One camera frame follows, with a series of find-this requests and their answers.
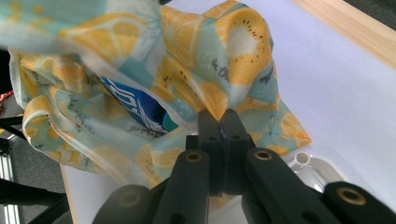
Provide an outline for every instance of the lemon print fabric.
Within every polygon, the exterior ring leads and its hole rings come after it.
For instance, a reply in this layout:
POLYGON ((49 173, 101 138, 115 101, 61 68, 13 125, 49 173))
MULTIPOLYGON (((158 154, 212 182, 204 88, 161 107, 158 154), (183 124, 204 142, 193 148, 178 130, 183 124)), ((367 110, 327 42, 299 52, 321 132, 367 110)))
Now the lemon print fabric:
POLYGON ((4 0, 0 46, 33 148, 120 185, 169 177, 203 109, 234 109, 279 154, 311 142, 278 92, 266 21, 236 1, 195 14, 156 1, 4 0))

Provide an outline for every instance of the floor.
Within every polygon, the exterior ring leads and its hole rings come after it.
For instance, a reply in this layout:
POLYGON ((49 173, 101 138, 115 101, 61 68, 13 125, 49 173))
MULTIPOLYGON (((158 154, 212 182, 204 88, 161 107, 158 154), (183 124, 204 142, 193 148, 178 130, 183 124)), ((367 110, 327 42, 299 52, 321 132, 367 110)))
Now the floor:
MULTIPOLYGON (((388 27, 396 30, 396 1, 395 0, 346 0, 350 5, 371 15, 388 27)), ((7 88, 3 80, 3 72, 7 69, 7 55, 0 52, 1 89, 7 88)), ((0 117, 11 117, 22 113, 22 109, 15 104, 14 98, 4 102, 5 111, 0 117)), ((15 181, 24 185, 64 192, 64 183, 59 164, 43 154, 33 150, 25 141, 14 137, 11 149, 11 161, 15 181)), ((27 223, 41 213, 45 207, 31 206, 21 208, 21 223, 27 223)), ((6 223, 4 213, 0 211, 0 223, 6 223)))

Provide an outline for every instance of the kiwi print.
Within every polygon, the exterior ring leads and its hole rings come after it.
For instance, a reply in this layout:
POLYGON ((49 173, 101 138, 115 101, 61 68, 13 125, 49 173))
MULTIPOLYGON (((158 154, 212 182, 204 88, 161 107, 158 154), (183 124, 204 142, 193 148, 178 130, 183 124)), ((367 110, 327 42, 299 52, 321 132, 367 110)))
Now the kiwi print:
POLYGON ((271 62, 266 22, 253 9, 241 8, 217 20, 215 26, 228 53, 230 83, 251 84, 271 62))

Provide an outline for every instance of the white plastic part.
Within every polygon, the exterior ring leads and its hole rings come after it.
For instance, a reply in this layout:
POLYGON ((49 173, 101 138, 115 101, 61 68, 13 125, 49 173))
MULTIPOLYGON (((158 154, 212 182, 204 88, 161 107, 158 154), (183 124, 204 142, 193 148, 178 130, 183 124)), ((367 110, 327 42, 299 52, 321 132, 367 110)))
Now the white plastic part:
POLYGON ((294 155, 288 166, 307 186, 319 192, 323 192, 329 183, 348 181, 334 163, 320 156, 299 152, 294 155))

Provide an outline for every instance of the black metal frame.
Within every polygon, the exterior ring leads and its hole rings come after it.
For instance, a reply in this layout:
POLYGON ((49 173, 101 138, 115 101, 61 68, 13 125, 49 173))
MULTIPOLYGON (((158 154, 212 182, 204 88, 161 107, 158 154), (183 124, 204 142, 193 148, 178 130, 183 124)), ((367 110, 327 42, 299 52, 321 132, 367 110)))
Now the black metal frame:
MULTIPOLYGON (((17 135, 19 138, 21 138, 23 140, 26 140, 25 136, 23 135, 23 133, 21 131, 12 127, 13 125, 21 125, 22 120, 23 120, 23 117, 0 119, 0 128, 17 135)), ((0 156, 8 155, 9 147, 10 147, 9 140, 0 138, 0 156)))
POLYGON ((217 122, 199 113, 199 135, 171 176, 152 190, 116 190, 94 223, 207 223, 209 196, 242 195, 248 223, 396 223, 396 215, 370 193, 346 182, 323 194, 306 186, 272 150, 256 148, 241 120, 228 110, 217 122))

